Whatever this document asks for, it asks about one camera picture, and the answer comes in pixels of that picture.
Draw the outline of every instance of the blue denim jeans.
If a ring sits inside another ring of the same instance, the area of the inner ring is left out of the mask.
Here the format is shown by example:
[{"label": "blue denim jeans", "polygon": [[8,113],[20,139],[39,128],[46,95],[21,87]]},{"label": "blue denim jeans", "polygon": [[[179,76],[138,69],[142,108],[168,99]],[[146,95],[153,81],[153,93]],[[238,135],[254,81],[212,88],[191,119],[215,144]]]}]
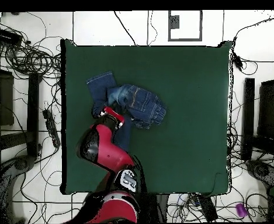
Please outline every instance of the blue denim jeans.
[{"label": "blue denim jeans", "polygon": [[141,87],[125,84],[107,89],[108,105],[116,102],[127,110],[137,128],[149,129],[151,124],[160,125],[166,114],[158,96]]},{"label": "blue denim jeans", "polygon": [[94,100],[92,115],[98,116],[105,106],[114,106],[125,119],[124,125],[117,131],[114,144],[128,151],[130,129],[149,129],[151,124],[160,125],[166,108],[158,96],[140,87],[125,84],[117,87],[112,72],[94,76],[86,81]]}]

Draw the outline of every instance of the green table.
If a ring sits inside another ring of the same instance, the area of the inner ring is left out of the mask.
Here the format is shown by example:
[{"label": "green table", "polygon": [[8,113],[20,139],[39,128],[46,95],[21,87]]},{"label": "green table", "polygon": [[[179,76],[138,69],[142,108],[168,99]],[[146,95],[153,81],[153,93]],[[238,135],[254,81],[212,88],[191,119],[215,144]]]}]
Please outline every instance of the green table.
[{"label": "green table", "polygon": [[94,119],[85,81],[112,71],[118,85],[141,86],[167,106],[164,121],[134,128],[130,153],[148,192],[224,194],[228,190],[227,96],[231,43],[216,47],[75,46],[61,41],[65,66],[61,192],[94,191],[106,171],[79,159],[75,146]]}]

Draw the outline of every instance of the jeans pocket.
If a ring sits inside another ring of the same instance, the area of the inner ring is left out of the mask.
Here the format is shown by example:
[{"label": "jeans pocket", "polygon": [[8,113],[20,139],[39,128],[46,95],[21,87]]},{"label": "jeans pocket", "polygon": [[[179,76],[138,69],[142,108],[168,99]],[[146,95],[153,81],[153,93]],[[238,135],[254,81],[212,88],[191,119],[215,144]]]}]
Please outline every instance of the jeans pocket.
[{"label": "jeans pocket", "polygon": [[140,87],[132,86],[127,92],[128,106],[145,112],[151,93]]}]

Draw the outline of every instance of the purple object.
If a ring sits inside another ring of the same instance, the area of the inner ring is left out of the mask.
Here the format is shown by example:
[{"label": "purple object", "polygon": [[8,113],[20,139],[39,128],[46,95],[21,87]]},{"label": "purple object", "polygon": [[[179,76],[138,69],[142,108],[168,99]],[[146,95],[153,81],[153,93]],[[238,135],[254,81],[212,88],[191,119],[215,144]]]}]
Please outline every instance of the purple object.
[{"label": "purple object", "polygon": [[237,209],[237,214],[239,217],[245,217],[248,215],[248,212],[243,204],[237,204],[235,207]]}]

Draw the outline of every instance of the black border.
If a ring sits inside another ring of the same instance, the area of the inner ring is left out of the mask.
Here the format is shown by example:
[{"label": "black border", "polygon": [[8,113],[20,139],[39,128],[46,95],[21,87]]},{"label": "black border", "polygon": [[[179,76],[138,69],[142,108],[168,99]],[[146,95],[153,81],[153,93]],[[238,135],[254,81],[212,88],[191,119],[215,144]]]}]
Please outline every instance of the black border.
[{"label": "black border", "polygon": [[62,146],[62,183],[60,185],[60,192],[63,195],[66,194],[66,184],[67,184],[67,147],[66,147],[66,87],[65,87],[65,77],[66,77],[66,47],[65,40],[60,41],[61,46],[61,78],[60,78],[60,88],[61,88],[61,146]]}]

